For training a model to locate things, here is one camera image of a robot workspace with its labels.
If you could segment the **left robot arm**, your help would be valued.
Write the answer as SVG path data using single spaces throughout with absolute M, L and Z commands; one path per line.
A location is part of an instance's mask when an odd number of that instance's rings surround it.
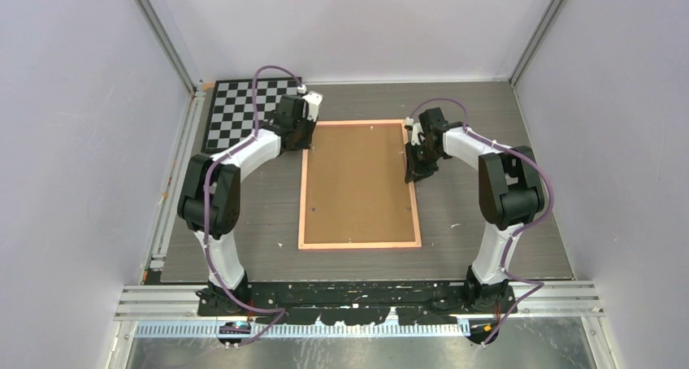
M 249 306 L 250 289 L 236 248 L 244 179 L 286 151 L 310 148 L 323 95 L 284 95 L 269 120 L 253 122 L 250 134 L 235 146 L 188 162 L 178 216 L 199 240 L 209 270 L 203 290 L 230 315 Z

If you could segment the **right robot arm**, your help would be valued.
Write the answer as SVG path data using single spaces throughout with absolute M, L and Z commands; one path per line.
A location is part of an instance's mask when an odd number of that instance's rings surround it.
M 405 182 L 426 179 L 440 159 L 457 158 L 474 168 L 479 180 L 479 209 L 486 223 L 476 259 L 461 287 L 461 303 L 484 312 L 509 297 L 509 264 L 524 228 L 545 205 L 532 150 L 509 147 L 476 133 L 462 122 L 450 123 L 439 107 L 417 119 L 405 118 Z

